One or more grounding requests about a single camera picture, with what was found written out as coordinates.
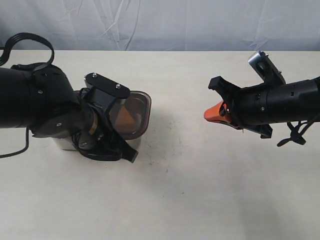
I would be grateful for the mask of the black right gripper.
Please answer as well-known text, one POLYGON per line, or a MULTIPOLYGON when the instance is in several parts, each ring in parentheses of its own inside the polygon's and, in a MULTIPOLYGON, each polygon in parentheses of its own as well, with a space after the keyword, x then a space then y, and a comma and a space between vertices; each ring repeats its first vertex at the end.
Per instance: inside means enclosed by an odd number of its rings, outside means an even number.
POLYGON ((217 92, 221 96, 221 101, 204 112, 204 119, 236 130, 257 133, 262 139, 270 139, 273 133, 272 127, 258 116, 261 113, 258 104, 263 86, 258 84, 257 89, 241 88, 222 76, 213 77, 208 84, 208 89, 217 92))

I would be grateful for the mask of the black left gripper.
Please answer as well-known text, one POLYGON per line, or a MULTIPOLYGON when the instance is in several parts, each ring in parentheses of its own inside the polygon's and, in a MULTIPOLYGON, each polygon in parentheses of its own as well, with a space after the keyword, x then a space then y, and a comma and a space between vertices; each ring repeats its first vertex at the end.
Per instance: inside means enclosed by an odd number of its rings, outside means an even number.
POLYGON ((133 163, 138 151, 131 147, 109 125, 108 119, 93 110, 93 123, 89 130, 83 129, 72 136, 73 147, 85 158, 113 162, 121 159, 133 163))

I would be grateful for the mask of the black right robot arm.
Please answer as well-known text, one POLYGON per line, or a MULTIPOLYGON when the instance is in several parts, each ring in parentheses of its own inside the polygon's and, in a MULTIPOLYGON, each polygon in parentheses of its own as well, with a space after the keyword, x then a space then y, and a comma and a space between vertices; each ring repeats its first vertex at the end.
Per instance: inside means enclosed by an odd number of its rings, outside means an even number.
POLYGON ((208 88, 222 100, 204 112, 204 119, 236 130, 248 130, 262 139, 272 136, 272 124, 320 120, 320 79, 239 87, 221 76, 208 88))

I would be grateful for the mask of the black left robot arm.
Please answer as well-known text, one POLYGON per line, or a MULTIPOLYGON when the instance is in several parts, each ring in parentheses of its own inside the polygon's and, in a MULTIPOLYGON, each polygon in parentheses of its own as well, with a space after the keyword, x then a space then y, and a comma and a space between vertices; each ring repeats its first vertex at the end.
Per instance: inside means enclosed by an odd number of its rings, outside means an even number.
POLYGON ((83 157, 96 161, 134 162, 138 152, 115 129, 110 110, 130 90, 98 73, 74 90, 66 74, 50 65, 39 71, 0 70, 0 126, 24 128, 37 139, 65 140, 83 157))

